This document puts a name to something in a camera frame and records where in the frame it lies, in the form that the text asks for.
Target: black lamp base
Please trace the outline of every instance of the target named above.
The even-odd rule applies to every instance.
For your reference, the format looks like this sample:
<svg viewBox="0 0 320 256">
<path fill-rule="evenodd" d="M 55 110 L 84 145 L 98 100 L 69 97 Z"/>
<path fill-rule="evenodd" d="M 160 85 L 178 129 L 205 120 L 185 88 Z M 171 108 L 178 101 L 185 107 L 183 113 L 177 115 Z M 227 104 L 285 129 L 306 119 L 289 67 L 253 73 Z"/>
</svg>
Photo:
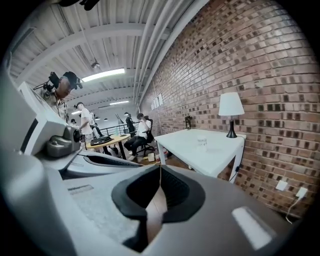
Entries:
<svg viewBox="0 0 320 256">
<path fill-rule="evenodd" d="M 227 136 L 227 138 L 236 138 L 237 137 L 235 130 L 234 130 L 234 121 L 233 120 L 230 120 L 230 130 L 226 136 Z"/>
</svg>

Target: white pipe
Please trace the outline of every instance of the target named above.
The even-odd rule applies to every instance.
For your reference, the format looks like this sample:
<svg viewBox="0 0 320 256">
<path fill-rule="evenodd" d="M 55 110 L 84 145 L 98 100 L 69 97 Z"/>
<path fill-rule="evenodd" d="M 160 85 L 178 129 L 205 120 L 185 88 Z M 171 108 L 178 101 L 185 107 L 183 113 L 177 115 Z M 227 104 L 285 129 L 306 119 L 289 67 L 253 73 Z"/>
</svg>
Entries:
<svg viewBox="0 0 320 256">
<path fill-rule="evenodd" d="M 148 61 L 148 56 L 149 56 L 149 54 L 150 54 L 150 52 L 151 52 L 151 47 L 152 47 L 152 45 L 153 45 L 153 43 L 154 43 L 154 40 L 155 40 L 155 38 L 156 38 L 156 36 L 159 34 L 158 32 L 158 30 L 160 29 L 160 27 L 161 27 L 161 24 L 163 23 L 163 21 L 164 21 L 164 19 L 165 19 L 165 17 L 166 17 L 166 14 L 167 14 L 167 12 L 168 12 L 168 10 L 169 10 L 169 8 L 170 8 L 170 6 L 171 6 L 171 4 L 172 4 L 172 2 L 173 2 L 174 0 L 168 0 L 166 3 L 165 3 L 165 6 L 164 6 L 164 8 L 163 8 L 163 10 L 162 10 L 162 12 L 161 12 L 161 14 L 160 14 L 160 16 L 159 16 L 159 18 L 158 18 L 158 20 L 157 20 L 157 22 L 156 22 L 156 25 L 155 25 L 155 28 L 154 28 L 154 30 L 153 30 L 153 32 L 152 32 L 152 35 L 151 35 L 151 38 L 150 38 L 150 40 L 149 40 L 149 42 L 148 42 L 148 46 L 147 46 L 147 48 L 146 48 L 146 51 L 145 51 L 145 54 L 144 54 L 144 58 L 143 58 L 143 62 L 142 62 L 142 66 L 141 66 L 141 71 L 140 71 L 140 74 L 139 74 L 139 79 L 138 79 L 138 88 L 137 88 L 137 90 L 136 90 L 136 101 L 138 100 L 138 96 L 139 96 L 139 91 L 140 91 L 140 88 L 141 88 L 141 84 L 142 84 L 142 82 L 143 82 L 143 76 L 142 76 L 142 74 L 143 74 L 143 71 L 145 70 L 145 68 L 146 68 L 146 64 L 147 64 L 147 61 Z"/>
<path fill-rule="evenodd" d="M 142 76 L 141 82 L 142 82 L 142 81 L 144 80 L 144 78 L 145 78 L 146 71 L 147 71 L 147 69 L 148 69 L 148 65 L 149 65 L 149 63 L 150 63 L 150 61 L 151 61 L 151 59 L 152 59 L 153 54 L 154 54 L 155 51 L 156 51 L 156 48 L 157 48 L 157 46 L 158 46 L 158 43 L 159 43 L 159 41 L 160 41 L 160 39 L 161 39 L 161 35 L 164 33 L 164 31 L 166 30 L 166 27 L 168 26 L 168 23 L 171 21 L 172 17 L 174 16 L 174 14 L 176 14 L 178 8 L 182 5 L 182 3 L 183 3 L 184 1 L 185 1 L 185 0 L 180 0 L 180 1 L 178 2 L 178 4 L 174 7 L 173 11 L 170 13 L 169 17 L 166 19 L 165 24 L 164 24 L 164 26 L 162 27 L 161 32 L 158 34 L 158 37 L 157 37 L 157 39 L 156 39 L 156 41 L 155 41 L 155 44 L 153 45 L 152 52 L 151 52 L 151 54 L 149 55 L 147 64 L 146 64 L 146 66 L 145 66 L 145 69 L 144 69 L 144 70 L 141 70 L 141 72 L 143 72 L 143 76 Z"/>
<path fill-rule="evenodd" d="M 94 61 L 97 61 L 97 60 L 96 60 L 96 57 L 95 57 L 95 55 L 94 55 L 94 52 L 92 51 L 92 49 L 91 49 L 91 47 L 90 47 L 90 44 L 89 44 L 89 42 L 88 42 L 88 39 L 87 39 L 86 34 L 85 34 L 85 32 L 84 32 L 84 29 L 83 29 L 83 27 L 82 27 L 82 24 L 81 24 L 81 21 L 80 21 L 80 17 L 79 17 L 79 13 L 78 13 L 78 10 L 77 10 L 77 6 L 76 6 L 75 4 L 74 4 L 73 6 L 74 6 L 75 14 L 76 14 L 76 17 L 77 17 L 77 19 L 78 19 L 78 22 L 79 22 L 79 25 L 80 25 L 80 28 L 81 28 L 81 32 L 82 32 L 82 34 L 83 34 L 83 37 L 84 37 L 84 39 L 85 39 L 85 41 L 86 41 L 86 43 L 87 43 L 87 45 L 88 45 L 88 47 L 89 47 L 89 49 L 90 49 L 90 52 L 91 52 L 91 54 L 92 54 L 92 56 L 93 56 L 93 58 L 94 58 Z"/>
<path fill-rule="evenodd" d="M 133 102 L 135 102 L 136 81 L 137 81 L 137 76 L 138 76 L 138 70 L 140 69 L 141 56 L 143 54 L 143 50 L 144 50 L 146 38 L 147 38 L 147 35 L 148 35 L 148 31 L 150 29 L 150 26 L 153 23 L 152 21 L 154 21 L 154 19 L 155 19 L 155 12 L 157 10 L 159 2 L 160 2 L 160 0 L 155 0 L 154 1 L 153 5 L 151 7 L 151 11 L 150 11 L 150 13 L 148 15 L 148 19 L 146 20 L 146 24 L 145 24 L 144 30 L 143 30 L 142 39 L 141 39 L 139 52 L 138 52 L 138 59 L 137 59 L 137 62 L 136 62 L 136 67 L 135 67 L 135 75 L 134 75 L 134 82 L 133 82 Z"/>
<path fill-rule="evenodd" d="M 185 26 L 189 23 L 189 21 L 200 11 L 200 9 L 205 6 L 205 4 L 209 2 L 209 0 L 195 0 L 190 6 L 189 8 L 185 11 L 185 13 L 183 14 L 183 16 L 179 19 L 179 21 L 177 22 L 177 24 L 174 26 L 174 30 L 171 32 L 169 38 L 165 41 L 164 45 L 161 48 L 161 51 L 159 52 L 159 54 L 156 57 L 156 60 L 152 66 L 152 70 L 151 73 L 146 81 L 145 87 L 143 89 L 140 101 L 139 101 L 139 105 L 141 104 L 146 91 L 150 85 L 150 82 L 152 80 L 152 78 L 154 77 L 161 61 L 163 60 L 163 58 L 165 57 L 166 53 L 168 52 L 169 48 L 171 47 L 171 45 L 174 43 L 174 41 L 176 40 L 176 38 L 178 37 L 178 35 L 181 33 L 181 31 L 185 28 Z"/>
</svg>

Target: white lampshade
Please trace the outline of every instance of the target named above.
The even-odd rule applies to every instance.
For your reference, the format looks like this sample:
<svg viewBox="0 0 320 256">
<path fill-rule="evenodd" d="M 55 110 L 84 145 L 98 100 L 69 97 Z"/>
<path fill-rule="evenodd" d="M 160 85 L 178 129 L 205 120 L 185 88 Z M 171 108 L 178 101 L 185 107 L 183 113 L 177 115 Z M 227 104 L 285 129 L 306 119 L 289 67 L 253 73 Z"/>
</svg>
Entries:
<svg viewBox="0 0 320 256">
<path fill-rule="evenodd" d="M 237 116 L 244 114 L 244 108 L 237 92 L 220 95 L 219 116 Z"/>
</svg>

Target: man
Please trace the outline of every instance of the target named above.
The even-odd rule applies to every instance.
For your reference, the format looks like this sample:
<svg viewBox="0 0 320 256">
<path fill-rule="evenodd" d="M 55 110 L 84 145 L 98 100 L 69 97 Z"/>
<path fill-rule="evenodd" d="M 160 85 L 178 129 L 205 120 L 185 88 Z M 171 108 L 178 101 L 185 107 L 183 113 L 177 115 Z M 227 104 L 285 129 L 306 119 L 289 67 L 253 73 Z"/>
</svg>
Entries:
<svg viewBox="0 0 320 256">
<path fill-rule="evenodd" d="M 59 79 L 58 88 L 48 91 L 42 88 L 39 92 L 40 96 L 46 103 L 61 117 L 66 123 L 68 122 L 67 109 L 68 105 L 64 101 L 71 90 L 77 87 L 77 76 L 73 72 L 66 72 Z"/>
<path fill-rule="evenodd" d="M 79 129 L 79 126 L 77 125 L 77 122 L 76 122 L 76 120 L 74 120 L 74 119 L 71 119 L 71 121 L 70 121 L 70 126 Z"/>
<path fill-rule="evenodd" d="M 127 150 L 132 151 L 132 156 L 129 157 L 129 161 L 136 158 L 137 148 L 144 145 L 147 142 L 147 131 L 151 129 L 151 122 L 146 120 L 144 114 L 139 113 L 136 118 L 140 121 L 136 136 L 127 140 L 124 146 Z"/>
<path fill-rule="evenodd" d="M 134 136 L 134 133 L 132 133 L 132 132 L 135 131 L 135 127 L 134 127 L 134 124 L 133 124 L 134 122 L 132 121 L 130 113 L 125 112 L 124 114 L 125 115 L 127 114 L 125 122 L 126 122 L 126 126 L 128 127 L 129 133 L 131 134 L 131 138 L 132 138 Z"/>
<path fill-rule="evenodd" d="M 75 107 L 79 111 L 81 111 L 81 126 L 79 127 L 79 131 L 80 131 L 80 133 L 84 134 L 84 136 L 85 136 L 84 143 L 88 144 L 94 138 L 93 131 L 90 127 L 90 119 L 92 118 L 91 114 L 90 114 L 89 110 L 85 108 L 85 105 L 82 102 L 78 102 L 75 105 Z"/>
</svg>

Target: white table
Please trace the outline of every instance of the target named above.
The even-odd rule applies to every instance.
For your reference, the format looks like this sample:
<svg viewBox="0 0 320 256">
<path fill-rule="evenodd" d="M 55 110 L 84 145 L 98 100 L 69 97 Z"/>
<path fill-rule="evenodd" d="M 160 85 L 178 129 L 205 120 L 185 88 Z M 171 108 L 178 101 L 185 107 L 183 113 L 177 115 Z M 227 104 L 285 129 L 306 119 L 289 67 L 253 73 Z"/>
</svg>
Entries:
<svg viewBox="0 0 320 256">
<path fill-rule="evenodd" d="M 216 178 L 219 173 L 234 159 L 230 179 L 240 165 L 246 135 L 237 134 L 237 138 L 226 137 L 226 132 L 211 130 L 180 130 L 157 136 L 161 164 L 165 165 L 163 147 L 191 166 L 196 172 Z M 206 137 L 207 149 L 199 149 L 198 136 Z"/>
</svg>

